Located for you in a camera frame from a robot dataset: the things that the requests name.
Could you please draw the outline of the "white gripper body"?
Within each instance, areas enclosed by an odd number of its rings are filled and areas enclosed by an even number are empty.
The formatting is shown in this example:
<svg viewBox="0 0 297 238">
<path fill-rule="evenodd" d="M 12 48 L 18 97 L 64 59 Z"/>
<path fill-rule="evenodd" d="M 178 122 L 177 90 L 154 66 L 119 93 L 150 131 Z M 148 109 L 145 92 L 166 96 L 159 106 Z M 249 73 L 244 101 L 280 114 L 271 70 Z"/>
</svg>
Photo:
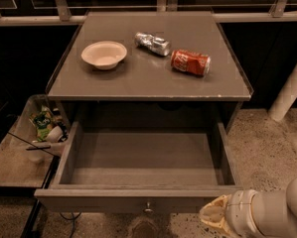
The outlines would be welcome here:
<svg viewBox="0 0 297 238">
<path fill-rule="evenodd" d="M 238 190 L 228 200 L 225 220 L 230 229 L 241 238 L 254 238 L 257 228 L 252 217 L 252 200 L 256 191 Z"/>
</svg>

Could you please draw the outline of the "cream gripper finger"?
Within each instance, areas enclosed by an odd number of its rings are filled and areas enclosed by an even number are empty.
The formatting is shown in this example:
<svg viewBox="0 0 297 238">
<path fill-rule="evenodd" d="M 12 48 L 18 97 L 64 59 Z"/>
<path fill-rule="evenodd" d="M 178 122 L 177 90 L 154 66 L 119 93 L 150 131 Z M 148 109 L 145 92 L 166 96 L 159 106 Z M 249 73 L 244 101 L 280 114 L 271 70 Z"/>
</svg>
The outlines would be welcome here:
<svg viewBox="0 0 297 238">
<path fill-rule="evenodd" d="M 200 220 L 207 226 L 217 230 L 222 235 L 238 238 L 231 226 L 227 223 L 225 211 L 231 195 L 221 195 L 206 204 L 199 212 Z"/>
</svg>

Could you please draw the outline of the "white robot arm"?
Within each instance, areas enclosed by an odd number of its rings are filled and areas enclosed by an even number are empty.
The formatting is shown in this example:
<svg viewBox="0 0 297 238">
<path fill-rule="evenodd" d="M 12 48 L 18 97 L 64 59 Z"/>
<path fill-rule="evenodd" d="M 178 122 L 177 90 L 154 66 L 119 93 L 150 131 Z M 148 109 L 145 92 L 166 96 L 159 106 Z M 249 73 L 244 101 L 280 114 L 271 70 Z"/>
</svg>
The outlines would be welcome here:
<svg viewBox="0 0 297 238">
<path fill-rule="evenodd" d="M 243 110 L 229 136 L 244 189 L 200 211 L 229 238 L 297 238 L 297 63 L 271 108 Z"/>
</svg>

